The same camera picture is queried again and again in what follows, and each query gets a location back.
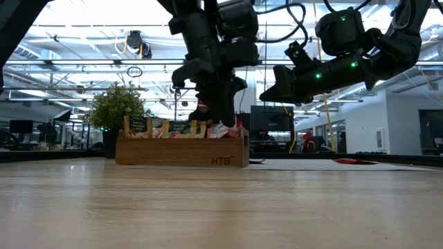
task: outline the red object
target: red object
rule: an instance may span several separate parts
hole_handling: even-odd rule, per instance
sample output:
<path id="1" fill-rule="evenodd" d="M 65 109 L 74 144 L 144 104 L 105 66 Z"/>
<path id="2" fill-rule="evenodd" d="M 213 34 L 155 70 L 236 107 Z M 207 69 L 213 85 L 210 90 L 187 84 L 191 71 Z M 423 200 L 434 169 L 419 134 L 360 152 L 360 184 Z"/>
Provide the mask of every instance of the red object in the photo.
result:
<path id="1" fill-rule="evenodd" d="M 303 135 L 303 140 L 306 140 L 310 137 L 312 137 L 312 133 L 310 131 L 308 131 L 305 135 Z"/>
<path id="2" fill-rule="evenodd" d="M 312 137 L 312 133 L 310 131 L 308 131 L 305 135 L 303 135 L 303 140 L 304 140 L 303 147 L 305 147 L 307 145 L 306 139 L 308 139 L 310 137 Z"/>
<path id="3" fill-rule="evenodd" d="M 350 158 L 341 158 L 337 160 L 333 160 L 336 163 L 341 164 L 353 164 L 353 165 L 374 165 L 377 164 L 376 162 L 370 162 L 365 160 L 359 160 L 359 159 L 350 159 Z"/>
<path id="4" fill-rule="evenodd" d="M 205 105 L 205 103 L 203 103 L 203 101 L 201 101 L 201 100 L 199 100 L 198 105 L 199 105 L 199 107 L 207 107 L 207 106 Z"/>

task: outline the computer monitor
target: computer monitor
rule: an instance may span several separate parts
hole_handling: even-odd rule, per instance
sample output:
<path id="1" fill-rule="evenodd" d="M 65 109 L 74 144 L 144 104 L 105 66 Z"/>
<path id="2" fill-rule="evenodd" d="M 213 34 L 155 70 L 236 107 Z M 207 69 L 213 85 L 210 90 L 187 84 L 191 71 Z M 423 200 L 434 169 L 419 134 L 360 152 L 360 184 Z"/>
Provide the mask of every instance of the computer monitor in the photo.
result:
<path id="1" fill-rule="evenodd" d="M 10 133 L 20 133 L 20 134 L 30 134 L 34 129 L 34 121 L 32 120 L 10 120 L 9 121 L 9 132 Z"/>
<path id="2" fill-rule="evenodd" d="M 429 115 L 428 126 L 431 138 L 443 138 L 443 115 Z"/>
<path id="3" fill-rule="evenodd" d="M 251 106 L 251 131 L 293 131 L 293 107 Z"/>

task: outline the green plant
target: green plant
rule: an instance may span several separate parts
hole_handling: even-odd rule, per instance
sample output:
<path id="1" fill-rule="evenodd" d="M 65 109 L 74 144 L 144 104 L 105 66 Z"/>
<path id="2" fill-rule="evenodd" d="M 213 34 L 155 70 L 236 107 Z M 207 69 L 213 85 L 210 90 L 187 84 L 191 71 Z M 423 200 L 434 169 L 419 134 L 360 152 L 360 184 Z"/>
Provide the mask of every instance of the green plant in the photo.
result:
<path id="1" fill-rule="evenodd" d="M 123 116 L 142 116 L 143 101 L 137 88 L 130 84 L 130 88 L 110 86 L 105 92 L 95 95 L 96 107 L 89 117 L 95 127 L 122 129 Z"/>

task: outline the white wall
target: white wall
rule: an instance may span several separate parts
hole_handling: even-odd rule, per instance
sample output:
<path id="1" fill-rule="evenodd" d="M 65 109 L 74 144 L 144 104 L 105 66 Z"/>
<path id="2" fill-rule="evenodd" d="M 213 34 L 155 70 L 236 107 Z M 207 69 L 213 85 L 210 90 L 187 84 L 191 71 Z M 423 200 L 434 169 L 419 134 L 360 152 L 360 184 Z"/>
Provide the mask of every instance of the white wall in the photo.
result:
<path id="1" fill-rule="evenodd" d="M 437 99 L 431 92 L 428 95 Z M 391 154 L 422 155 L 419 110 L 443 109 L 443 106 L 424 95 L 388 94 L 386 100 Z"/>
<path id="2" fill-rule="evenodd" d="M 386 92 L 362 98 L 362 103 L 344 104 L 338 113 L 330 113 L 331 122 L 346 121 L 346 145 L 348 153 L 378 151 L 377 130 L 384 129 L 386 153 L 390 153 Z M 319 118 L 308 118 L 296 124 L 296 130 L 327 124 L 326 113 Z"/>

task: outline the potted plant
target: potted plant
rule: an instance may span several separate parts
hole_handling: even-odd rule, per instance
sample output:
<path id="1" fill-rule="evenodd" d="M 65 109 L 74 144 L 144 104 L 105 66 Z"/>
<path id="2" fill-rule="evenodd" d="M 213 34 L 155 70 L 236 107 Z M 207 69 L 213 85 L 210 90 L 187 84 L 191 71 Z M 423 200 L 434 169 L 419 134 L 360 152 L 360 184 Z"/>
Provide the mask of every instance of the potted plant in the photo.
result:
<path id="1" fill-rule="evenodd" d="M 103 144 L 105 157 L 116 157 L 118 131 L 123 129 L 123 116 L 142 116 L 143 101 L 137 88 L 119 86 L 116 82 L 105 92 L 94 96 L 95 108 L 90 113 L 89 121 L 96 128 L 104 127 Z"/>

